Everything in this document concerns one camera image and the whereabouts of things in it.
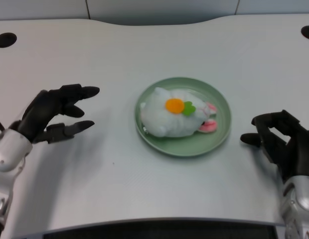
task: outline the robotic hand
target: robotic hand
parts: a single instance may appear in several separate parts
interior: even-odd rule
[[[281,215],[286,239],[309,239],[309,131],[286,111],[255,117],[258,133],[241,136],[244,143],[262,147],[271,163],[278,166],[284,182]],[[291,137],[288,143],[269,128]]]
[[[41,91],[27,107],[21,120],[13,122],[8,129],[0,123],[0,235],[12,202],[15,179],[25,166],[25,157],[32,150],[32,144],[71,139],[94,125],[94,122],[87,120],[70,126],[59,123],[47,127],[58,114],[82,117],[84,112],[74,104],[98,93],[97,87],[81,87],[79,84]]]

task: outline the plush toy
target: plush toy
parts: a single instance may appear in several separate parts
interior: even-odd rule
[[[186,90],[157,87],[140,108],[147,132],[157,137],[184,137],[217,129],[216,121],[209,119],[216,113],[215,106]]]

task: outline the green plate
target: green plate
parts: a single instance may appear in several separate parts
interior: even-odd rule
[[[140,118],[140,103],[145,102],[156,87],[167,90],[186,89],[203,101],[214,104],[217,108],[215,120],[218,129],[213,133],[195,132],[191,136],[180,138],[155,137],[143,130]],[[155,149],[173,156],[196,156],[207,153],[219,146],[229,135],[231,127],[230,107],[220,92],[211,85],[192,78],[168,78],[149,86],[139,97],[135,108],[135,121],[142,138]]]

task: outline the black hole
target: black hole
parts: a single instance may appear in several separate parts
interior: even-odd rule
[[[301,33],[304,37],[309,39],[309,26],[305,26],[301,29]]]
[[[3,33],[0,35],[0,48],[12,46],[17,40],[17,36],[14,33]]]

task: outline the table surface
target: table surface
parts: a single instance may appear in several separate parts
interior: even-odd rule
[[[8,126],[42,89],[80,83],[96,125],[38,144],[14,187],[2,238],[144,218],[282,225],[275,165],[240,143],[254,116],[285,109],[309,129],[309,14],[229,16],[173,26],[92,20],[0,21],[17,42],[0,48],[0,120]],[[217,88],[232,110],[228,140],[209,154],[171,158],[138,136],[134,106],[150,84],[185,76]],[[71,124],[75,119],[57,117]]]

